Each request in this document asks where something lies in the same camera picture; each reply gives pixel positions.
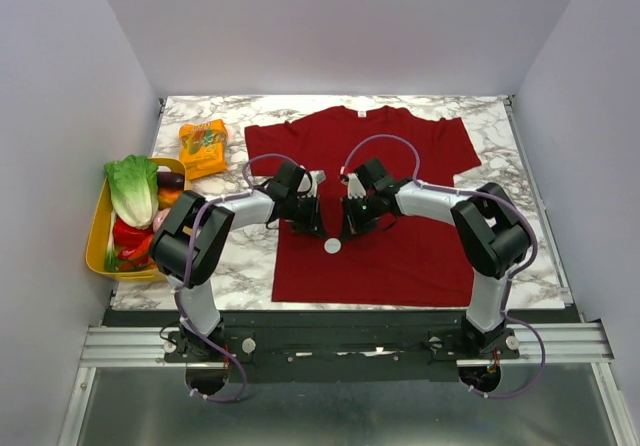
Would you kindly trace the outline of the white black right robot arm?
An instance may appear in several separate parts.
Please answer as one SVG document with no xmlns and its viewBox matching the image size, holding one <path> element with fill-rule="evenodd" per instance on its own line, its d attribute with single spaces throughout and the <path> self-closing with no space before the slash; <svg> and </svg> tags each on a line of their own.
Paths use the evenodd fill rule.
<svg viewBox="0 0 640 446">
<path fill-rule="evenodd" d="M 396 180 L 376 158 L 352 173 L 342 169 L 341 182 L 347 188 L 342 207 L 348 238 L 372 231 L 385 214 L 426 218 L 456 229 L 473 269 L 471 300 L 458 332 L 431 336 L 432 344 L 441 345 L 432 351 L 471 359 L 504 350 L 513 277 L 529 266 L 526 254 L 538 250 L 530 224 L 504 190 L 496 183 L 461 190 L 414 178 Z"/>
</svg>

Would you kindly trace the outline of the red t-shirt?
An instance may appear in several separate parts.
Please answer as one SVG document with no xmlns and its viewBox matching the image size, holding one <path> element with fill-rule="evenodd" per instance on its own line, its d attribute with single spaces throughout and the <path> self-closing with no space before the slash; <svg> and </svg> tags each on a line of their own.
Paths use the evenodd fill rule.
<svg viewBox="0 0 640 446">
<path fill-rule="evenodd" d="M 341 232 L 339 179 L 352 167 L 378 158 L 396 179 L 416 173 L 430 183 L 451 186 L 455 176 L 480 166 L 462 119 L 424 120 L 405 108 L 383 106 L 358 113 L 331 107 L 302 119 L 244 131 L 256 176 L 272 176 L 285 155 L 310 170 L 324 170 L 318 189 L 324 227 Z M 464 307 L 473 272 L 454 227 L 424 218 L 385 215 L 377 228 L 342 241 L 337 254 L 324 240 L 279 225 L 272 299 L 275 302 L 343 303 L 421 307 Z"/>
</svg>

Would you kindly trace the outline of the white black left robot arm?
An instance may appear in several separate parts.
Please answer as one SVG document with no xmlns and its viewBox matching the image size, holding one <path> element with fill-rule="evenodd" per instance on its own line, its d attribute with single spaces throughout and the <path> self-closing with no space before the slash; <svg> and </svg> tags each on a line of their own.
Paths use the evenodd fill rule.
<svg viewBox="0 0 640 446">
<path fill-rule="evenodd" d="M 306 220 L 319 227 L 318 186 L 322 170 L 309 171 L 281 154 L 276 174 L 248 190 L 208 200 L 194 192 L 182 193 L 156 231 L 149 254 L 172 288 L 179 325 L 188 350 L 201 361 L 225 351 L 216 331 L 222 316 L 211 286 L 229 233 L 280 219 Z"/>
</svg>

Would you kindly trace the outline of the small gold brooch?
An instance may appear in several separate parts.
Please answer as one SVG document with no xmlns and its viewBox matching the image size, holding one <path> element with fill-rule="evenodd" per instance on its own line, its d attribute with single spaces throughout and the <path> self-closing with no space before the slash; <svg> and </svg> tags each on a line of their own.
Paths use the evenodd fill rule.
<svg viewBox="0 0 640 446">
<path fill-rule="evenodd" d="M 324 250 L 328 254 L 337 254 L 341 250 L 341 241 L 337 238 L 329 238 L 324 242 Z"/>
</svg>

